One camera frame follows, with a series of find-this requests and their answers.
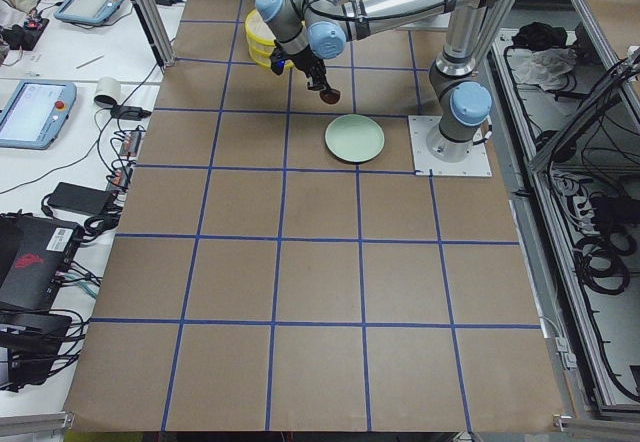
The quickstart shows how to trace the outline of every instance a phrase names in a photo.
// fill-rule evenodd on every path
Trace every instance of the metal mounting plate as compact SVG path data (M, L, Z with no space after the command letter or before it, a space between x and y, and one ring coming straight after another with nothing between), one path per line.
M491 167L487 151L482 145L474 145L469 156L461 162L444 162L434 157L427 149L427 134L440 122L440 117L409 116L411 147L413 151L413 167L416 175L437 177L491 177ZM474 140L482 137L476 133Z

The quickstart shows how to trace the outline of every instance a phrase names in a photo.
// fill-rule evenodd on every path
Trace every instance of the yellow bowl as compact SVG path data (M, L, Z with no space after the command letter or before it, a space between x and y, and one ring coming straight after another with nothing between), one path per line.
M271 56L273 49L276 48L275 37L257 10L254 9L247 15L244 20L244 30L247 34L249 57L261 67L270 69L271 60L269 56ZM284 68L290 69L291 67L293 67L293 62L287 60Z

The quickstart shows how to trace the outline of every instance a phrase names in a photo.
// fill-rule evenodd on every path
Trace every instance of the cable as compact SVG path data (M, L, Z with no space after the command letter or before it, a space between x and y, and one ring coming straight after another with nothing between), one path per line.
M591 328L593 329L593 333L595 335L596 341L598 342L598 352L600 354L600 358L604 364L605 370L609 379L613 383L613 385L624 394L626 397L630 398L634 402L640 402L640 394L634 394L627 387L625 387L622 382L618 380L619 375L613 371L611 367L611 362L609 361L609 357L607 355L607 351L605 349L605 341L602 337L602 333L600 332L600 327L598 326L598 321L595 318L596 312L591 307L591 302L589 301L589 297L585 290L584 284L580 284L580 290L582 292L583 301L585 304L585 308L587 310L587 316L589 317L589 321L591 322Z
M510 45L509 47L505 47L503 53L502 53L502 57L504 58L505 64L507 65L507 73L509 74L509 79L511 80L511 84L513 85L513 91L516 94L516 99L518 100L518 105L520 105L520 111L522 112L522 115L524 116L525 120L528 123L528 129L529 129L529 135L531 136L532 139L536 139L536 135L533 133L532 131L532 127L534 127L540 135L542 134L542 132L544 132L544 130L542 129L542 127L540 127L538 124L536 124L533 119L531 117L529 117L529 114L527 112L527 107L524 104L524 100L522 99L522 96L520 95L520 92L518 91L518 82L516 81L515 76L513 75L513 69L511 68L511 64L509 63L509 52L511 52L512 50L515 50L515 46L514 45Z
M149 73L148 73L148 74L147 74L147 76L142 80L142 82L140 82L140 83L139 83L139 84L138 84L138 85L137 85L137 86L136 86L136 87L131 91L131 93L127 96L127 98L124 100L123 104L125 104L125 103L126 103L126 102L127 102L127 101L132 97L132 96L133 96L133 94L135 94L135 93L140 89L140 87L142 87L142 86L147 82L147 80L149 80L149 78L151 77L151 75L153 74L153 72L156 70L156 68L157 68L157 67L158 67L158 65L157 65L157 64L153 66L153 68L149 71ZM108 110L108 109L99 109L99 110L96 112L96 114L94 114L94 121L96 121L97 113L102 112L102 111L104 111L104 110ZM93 148L100 144L100 140L101 140L101 138L102 138L102 134L104 133L105 129L107 128L107 126L109 125L109 123L110 123L112 120L113 120L113 118L112 118L112 117L110 117L110 118L109 118L109 119L104 123L104 125L103 125L102 127L99 127L100 131L99 131L99 133L98 133L98 137L97 137L97 138L96 138L96 140L93 142L93 144L91 144L91 146L89 147L89 149L87 150L87 152L86 152L82 157L80 157L79 159L77 159L77 160L75 160L75 161L73 161L73 162L70 162L69 164L62 165L62 166L60 166L60 167L56 167L56 168L54 168L54 169L51 169L51 170L49 170L49 171L45 172L44 174L42 174L41 176L36 177L35 179L29 180L29 181L26 181L26 182L22 182L21 184L15 185L15 186L13 186L13 187L11 187L11 188L9 188L9 189L2 190L2 191L0 191L0 195L5 195L5 194L8 194L9 192L13 192L14 190L17 190L17 189L19 189L19 188L21 188L21 187L25 187L25 186L27 186L27 185L30 185L30 184L33 184L33 183L36 183L36 182L40 182L40 181L41 181L41 180L43 180L44 178L46 178L46 177L48 177L49 175L53 174L54 172L57 172L57 171L59 171L59 170L68 169L69 167L73 167L74 165L77 165L77 164L79 164L80 162L82 162L83 160L85 160L87 157L89 157L89 155L90 155L90 154L91 154L91 152L93 151Z
M421 9L416 9L416 10L412 10L412 11L407 11L407 12L402 12L402 13L398 13L398 14L389 14L389 15L380 15L380 16L367 16L367 15L363 15L363 16L359 16L359 17L349 17L346 15L338 15L338 14L332 14L329 12L323 12L321 10L316 9L315 7L313 7L313 2L309 2L307 3L308 0L302 0L302 14L304 14L304 12L309 9L311 10L311 12L313 12L316 15L319 15L321 17L326 17L328 19L331 20L337 20L340 22L354 22L354 23L362 23L362 22L376 22L376 21L383 21L383 20L393 20L393 19L401 19L404 17L411 17L414 15L419 15L419 14L423 14L425 12L429 12L433 9L437 9L438 7L444 7L445 6L445 1L442 2L438 2L436 4L427 6L427 7L423 7Z
M47 5L46 7L42 8L42 9L40 9L40 10L38 11L38 15L39 15L40 17L42 17L42 14L44 13L44 11L45 11L45 10L52 9L53 7L59 7L61 4L62 4L61 2L58 2L57 4Z
M574 115L572 121L569 123L565 131L570 130L572 126L576 126L582 120L582 117L585 114L587 114L588 111L595 108L595 110L592 111L592 114L589 116L589 119L586 121L586 123L582 124L583 127L589 127L590 125L593 124L593 122L601 120L603 115L606 114L606 112L609 109L611 109L612 107L614 107L620 102L620 97L619 96L614 97L614 94L617 93L617 90L622 86L624 82L626 82L631 77L634 77L638 73L638 69L634 68L634 66L630 65L630 63L631 62L629 61L628 58L623 59L617 62L616 64L614 64L613 66L611 66L609 69L607 69L605 74L602 77L600 77L600 79L593 85L593 87L589 91L587 98L580 103L576 114ZM601 93L598 95L598 97L595 97L594 94L598 90L600 90ZM551 171L553 168L553 164L555 162L554 155L556 155L561 148L566 147L568 144L570 144L571 140L575 141L579 137L584 135L585 130L586 128L583 128L580 132L578 132L578 134L573 135L572 138L569 140L563 140L562 138L560 138L556 142L552 150L552 154L549 157L549 161L547 163L547 168L546 168L546 173L549 180L551 178ZM593 137L595 137L596 133L597 131L595 131L590 136L585 146L587 146L588 143L591 140L593 140ZM595 166L594 166L594 169L598 170L602 177L611 180L611 183L613 185L616 185L616 181L611 177L607 176L607 174L605 174L602 170L596 168Z
M19 54L18 54L18 58L16 60L14 60L13 62L11 62L10 64L8 64L6 62L6 60L2 63L2 65L4 65L5 67L13 67L14 65L16 65L18 62L20 62L22 60L22 56L24 54L24 49L22 48L22 45L20 46L19 50Z
M116 20L114 20L113 22L111 22L109 24L85 25L85 24L79 24L79 23L72 22L71 25L75 25L76 27L79 27L79 28L84 29L84 30L94 30L94 29L98 29L100 27L111 27L113 25L116 25L118 22L120 22L125 17L129 17L131 14L133 14L133 4L131 5L131 8L129 9L129 12L127 12L124 15L121 15L120 17L118 17Z
M98 277L96 274L94 274L92 271L90 271L89 269L81 265L79 262L76 262L74 260L71 262L71 265L72 265L71 268L69 268L70 271L73 271L75 273L82 275L83 277L86 277L86 280L93 282L93 284L98 287L102 285L102 277Z

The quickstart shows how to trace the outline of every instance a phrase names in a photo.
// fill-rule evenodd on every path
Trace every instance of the tablet screen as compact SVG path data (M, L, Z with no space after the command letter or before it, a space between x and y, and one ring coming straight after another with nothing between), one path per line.
M64 85L25 84L13 105L8 109L0 139L34 142L38 140L51 115L54 104L60 100Z
M65 15L93 19L108 0L72 0L63 11Z

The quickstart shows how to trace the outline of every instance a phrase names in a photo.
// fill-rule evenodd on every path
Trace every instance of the white desk surface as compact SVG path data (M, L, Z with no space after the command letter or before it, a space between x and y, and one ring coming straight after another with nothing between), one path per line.
M0 107L3 107L15 89L17 81L0 80ZM46 150L24 150L0 148L0 192L37 178L48 170L73 162L84 155L98 136L98 128L94 124L94 114L99 108L93 103L96 84L78 83L78 97L71 110L69 119L60 132L59 137ZM126 97L134 89L132 85L123 85L122 93ZM139 105L151 110L158 94L155 85L142 86L129 100L129 105ZM108 120L108 112L103 111L98 119L103 125ZM124 129L137 125L146 126L148 119L142 122L123 121ZM109 139L117 130L115 121L109 123L101 138L102 153L109 162L114 159ZM50 193L58 182L70 182L97 189L106 187L106 168L98 158L94 149L90 156L73 167L63 169L48 177L29 184L20 189L0 195L0 212L14 212L23 209L43 216L40 211L40 200ZM86 217L70 212L57 212L60 218L81 223ZM78 250L77 262L101 275L113 242L113 231L100 236L95 242ZM93 310L94 300L80 288L69 287L60 290L53 308L73 309L85 320ZM19 393L0 391L0 417L17 415L36 415L56 413L62 410L69 387L75 372L75 364L50 378L41 386L27 386Z
M55 2L44 0L39 8ZM155 65L155 58L135 11L113 26L87 30L57 20L53 16L56 9L45 10L44 16L50 22L35 50L24 52L22 60L12 67L0 67L0 78L23 79L39 74L36 77L92 82L110 76L121 82L139 83ZM110 22L131 10L131 2L126 0ZM183 10L184 4L158 7L169 38L175 37ZM99 56L104 57L77 68ZM12 51L7 62L11 63L16 58L16 51ZM156 71L149 82L159 82L161 79L162 74Z

